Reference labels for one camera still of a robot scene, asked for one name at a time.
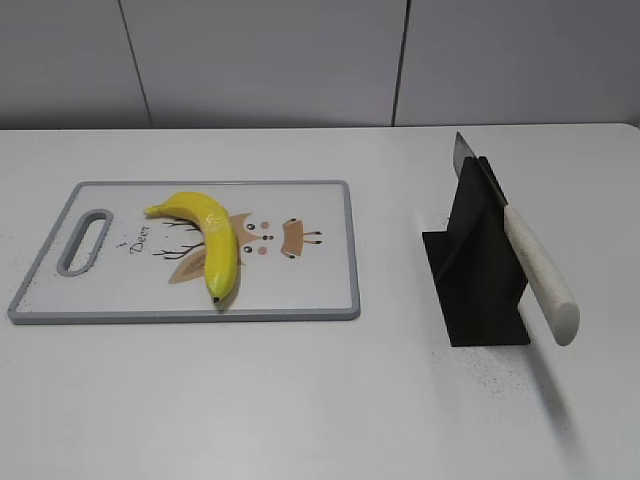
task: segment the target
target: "kitchen knife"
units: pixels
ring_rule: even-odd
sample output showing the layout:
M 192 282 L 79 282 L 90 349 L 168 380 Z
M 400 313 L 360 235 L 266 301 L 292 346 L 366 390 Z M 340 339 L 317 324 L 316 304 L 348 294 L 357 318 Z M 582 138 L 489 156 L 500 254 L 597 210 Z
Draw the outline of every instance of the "kitchen knife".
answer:
M 469 144 L 458 132 L 453 151 L 453 168 L 458 177 L 467 158 L 477 160 Z M 571 290 L 542 242 L 516 209 L 507 202 L 495 177 L 491 174 L 487 177 L 504 208 L 504 232 L 531 284 L 553 337 L 558 345 L 569 345 L 578 333 L 580 325 L 580 310 Z

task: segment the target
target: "white cutting board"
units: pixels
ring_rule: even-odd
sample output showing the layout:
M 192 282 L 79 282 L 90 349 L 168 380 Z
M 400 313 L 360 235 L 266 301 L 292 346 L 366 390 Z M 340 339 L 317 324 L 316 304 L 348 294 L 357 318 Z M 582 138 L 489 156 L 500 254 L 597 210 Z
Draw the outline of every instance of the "white cutting board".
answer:
M 202 234 L 143 214 L 180 191 L 214 197 L 236 226 L 240 279 L 219 304 L 202 276 Z M 93 210 L 112 214 L 95 261 L 83 273 L 61 274 L 60 258 Z M 9 316 L 23 324 L 348 320 L 359 308 L 344 182 L 86 182 L 73 191 Z

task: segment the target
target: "wooden knife handle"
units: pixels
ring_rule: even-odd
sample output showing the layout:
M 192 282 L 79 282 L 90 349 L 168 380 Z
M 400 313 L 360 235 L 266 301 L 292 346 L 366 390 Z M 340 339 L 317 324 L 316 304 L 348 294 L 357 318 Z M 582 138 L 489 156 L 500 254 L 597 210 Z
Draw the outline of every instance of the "wooden knife handle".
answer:
M 567 282 L 515 208 L 504 208 L 504 231 L 527 275 L 558 345 L 569 345 L 580 325 L 580 310 Z

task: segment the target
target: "white table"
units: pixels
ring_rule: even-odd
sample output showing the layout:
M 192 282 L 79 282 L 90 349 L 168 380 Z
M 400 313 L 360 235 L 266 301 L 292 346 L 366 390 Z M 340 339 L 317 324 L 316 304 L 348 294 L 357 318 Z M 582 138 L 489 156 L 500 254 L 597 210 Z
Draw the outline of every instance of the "white table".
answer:
M 582 309 L 558 347 L 451 348 L 420 232 L 455 128 L 0 132 L 0 305 L 82 180 L 344 179 L 362 315 L 343 323 L 0 322 L 2 479 L 640 475 L 640 131 L 470 127 Z

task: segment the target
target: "yellow banana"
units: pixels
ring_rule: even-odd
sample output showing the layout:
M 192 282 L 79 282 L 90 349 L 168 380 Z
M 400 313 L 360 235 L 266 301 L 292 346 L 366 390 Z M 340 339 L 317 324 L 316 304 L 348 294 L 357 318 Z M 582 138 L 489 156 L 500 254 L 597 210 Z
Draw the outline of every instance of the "yellow banana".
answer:
M 214 302 L 229 295 L 238 273 L 238 241 L 222 205 L 204 193 L 180 192 L 144 213 L 149 217 L 182 218 L 198 225 L 204 235 L 204 277 L 209 293 Z

